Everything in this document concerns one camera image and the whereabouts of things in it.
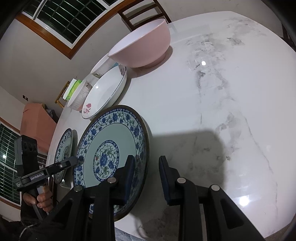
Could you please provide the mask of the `left hand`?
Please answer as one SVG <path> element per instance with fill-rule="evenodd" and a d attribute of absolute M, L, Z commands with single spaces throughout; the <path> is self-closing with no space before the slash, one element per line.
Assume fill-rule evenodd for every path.
<path fill-rule="evenodd" d="M 43 187 L 43 193 L 34 198 L 30 194 L 24 193 L 23 200 L 24 202 L 29 205 L 36 205 L 38 208 L 43 209 L 45 212 L 51 212 L 53 209 L 53 201 L 51 199 L 52 192 L 50 191 L 49 186 Z"/>

